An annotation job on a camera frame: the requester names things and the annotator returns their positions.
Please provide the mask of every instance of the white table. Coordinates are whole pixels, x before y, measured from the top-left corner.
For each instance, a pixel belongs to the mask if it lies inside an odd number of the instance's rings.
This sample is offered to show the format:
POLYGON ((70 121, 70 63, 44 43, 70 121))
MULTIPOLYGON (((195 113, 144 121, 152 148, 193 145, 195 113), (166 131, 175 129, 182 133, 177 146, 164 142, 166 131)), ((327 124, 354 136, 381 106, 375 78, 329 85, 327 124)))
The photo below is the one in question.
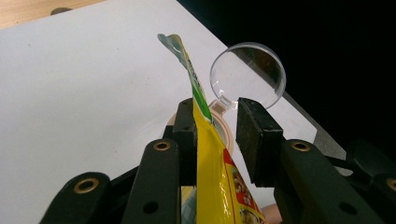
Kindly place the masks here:
MULTIPOLYGON (((161 138, 191 85, 157 34, 180 35, 214 100, 209 70, 226 46, 174 0, 107 0, 0 30, 0 223, 39 222, 70 178, 113 179, 161 138)), ((314 141, 286 100, 269 111, 287 139, 314 141)), ((233 132, 235 115, 224 115, 233 132)), ((259 206, 274 202, 272 189, 249 188, 259 206)))

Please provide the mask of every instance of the yellow snack bag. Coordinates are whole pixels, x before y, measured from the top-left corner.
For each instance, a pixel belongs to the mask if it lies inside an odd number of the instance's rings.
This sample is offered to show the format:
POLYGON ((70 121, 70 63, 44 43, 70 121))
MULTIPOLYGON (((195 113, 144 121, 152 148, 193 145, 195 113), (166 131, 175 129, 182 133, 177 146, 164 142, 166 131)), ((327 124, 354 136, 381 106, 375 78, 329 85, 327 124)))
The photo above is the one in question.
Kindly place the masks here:
POLYGON ((214 125, 205 94, 178 35, 158 35, 189 72, 198 131, 196 223, 267 223, 214 125))

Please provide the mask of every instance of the dark floor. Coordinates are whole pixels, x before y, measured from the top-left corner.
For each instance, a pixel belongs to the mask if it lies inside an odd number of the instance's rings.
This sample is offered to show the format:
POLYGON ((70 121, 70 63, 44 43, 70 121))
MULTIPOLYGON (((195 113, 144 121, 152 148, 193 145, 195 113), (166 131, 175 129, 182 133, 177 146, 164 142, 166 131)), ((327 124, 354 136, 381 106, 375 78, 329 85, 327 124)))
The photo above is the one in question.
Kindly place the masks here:
POLYGON ((225 45, 259 42, 286 92, 342 147, 363 139, 396 161, 396 13, 381 1, 178 0, 225 45))

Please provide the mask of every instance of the wooden surface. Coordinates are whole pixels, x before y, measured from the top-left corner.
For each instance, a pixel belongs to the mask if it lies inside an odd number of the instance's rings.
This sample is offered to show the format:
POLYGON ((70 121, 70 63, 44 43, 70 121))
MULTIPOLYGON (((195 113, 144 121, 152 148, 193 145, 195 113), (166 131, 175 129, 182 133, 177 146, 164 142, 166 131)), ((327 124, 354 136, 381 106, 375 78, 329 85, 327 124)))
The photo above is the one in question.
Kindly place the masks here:
POLYGON ((0 29, 50 16, 58 7, 79 8, 104 0, 0 0, 0 29))

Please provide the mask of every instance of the transparent round lid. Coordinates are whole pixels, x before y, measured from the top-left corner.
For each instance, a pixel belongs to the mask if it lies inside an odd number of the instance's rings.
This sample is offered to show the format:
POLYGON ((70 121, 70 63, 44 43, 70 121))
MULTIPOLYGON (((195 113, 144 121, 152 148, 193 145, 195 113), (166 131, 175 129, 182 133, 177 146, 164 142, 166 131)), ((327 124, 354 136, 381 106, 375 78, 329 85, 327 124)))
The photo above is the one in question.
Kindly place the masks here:
POLYGON ((286 73, 271 49, 245 42, 218 56, 210 69, 210 84, 226 110, 237 109, 239 97, 255 100, 268 109, 282 97, 286 73))

